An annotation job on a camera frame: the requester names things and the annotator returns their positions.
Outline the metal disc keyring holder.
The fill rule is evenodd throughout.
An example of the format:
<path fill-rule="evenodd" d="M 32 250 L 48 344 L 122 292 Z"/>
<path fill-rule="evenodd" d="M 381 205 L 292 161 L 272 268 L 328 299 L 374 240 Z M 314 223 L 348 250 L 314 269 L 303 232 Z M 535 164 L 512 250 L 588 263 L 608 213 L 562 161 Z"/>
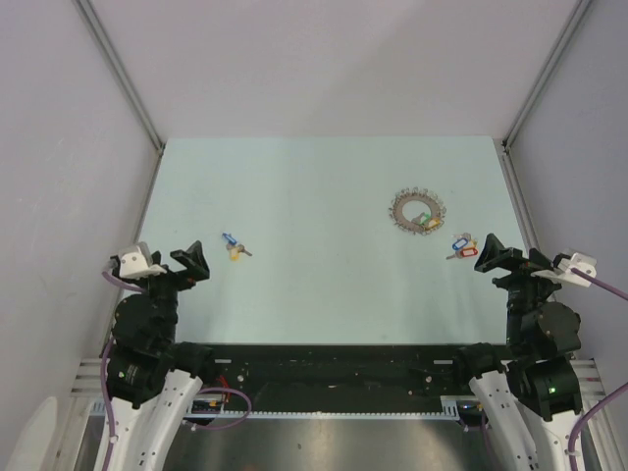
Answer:
<path fill-rule="evenodd" d="M 426 212 L 439 217 L 442 223 L 428 232 L 421 231 L 411 223 L 420 213 Z M 406 187 L 397 192 L 389 207 L 389 216 L 394 224 L 404 232 L 427 236 L 440 229 L 445 223 L 446 207 L 433 191 L 422 187 Z"/>

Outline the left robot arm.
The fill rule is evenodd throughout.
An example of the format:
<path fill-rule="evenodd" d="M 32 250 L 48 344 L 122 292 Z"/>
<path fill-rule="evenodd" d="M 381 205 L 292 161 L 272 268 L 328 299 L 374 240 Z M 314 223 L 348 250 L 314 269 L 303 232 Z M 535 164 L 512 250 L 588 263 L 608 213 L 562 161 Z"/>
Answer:
<path fill-rule="evenodd" d="M 210 278 L 202 244 L 174 250 L 172 270 L 138 242 L 112 256 L 103 271 L 129 292 L 115 308 L 102 353 L 105 425 L 97 470 L 160 470 L 187 408 L 217 380 L 211 347 L 178 342 L 179 294 Z"/>

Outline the green yellow tagged keys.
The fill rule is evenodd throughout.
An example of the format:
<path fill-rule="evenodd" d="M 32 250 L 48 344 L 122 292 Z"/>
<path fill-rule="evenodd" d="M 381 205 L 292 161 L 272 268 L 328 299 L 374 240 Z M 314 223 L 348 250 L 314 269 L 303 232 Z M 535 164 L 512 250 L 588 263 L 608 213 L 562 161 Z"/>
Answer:
<path fill-rule="evenodd" d="M 428 232 L 433 228 L 437 228 L 441 223 L 441 219 L 436 216 L 432 216 L 429 213 L 422 212 L 417 217 L 411 220 L 411 223 L 418 227 L 423 232 Z"/>

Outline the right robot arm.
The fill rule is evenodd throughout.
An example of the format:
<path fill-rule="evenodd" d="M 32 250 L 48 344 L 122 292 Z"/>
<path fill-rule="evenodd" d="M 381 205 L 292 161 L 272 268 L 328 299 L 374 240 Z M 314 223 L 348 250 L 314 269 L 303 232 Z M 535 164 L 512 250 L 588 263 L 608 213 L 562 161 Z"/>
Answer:
<path fill-rule="evenodd" d="M 560 253 L 549 259 L 538 249 L 506 247 L 493 234 L 474 266 L 502 269 L 493 284 L 507 293 L 504 361 L 497 348 L 476 343 L 457 350 L 452 380 L 481 405 L 481 430 L 498 470 L 582 470 L 584 415 L 579 378 L 571 363 L 581 347 L 581 317 L 552 300 L 563 285 L 590 286 L 597 261 Z"/>

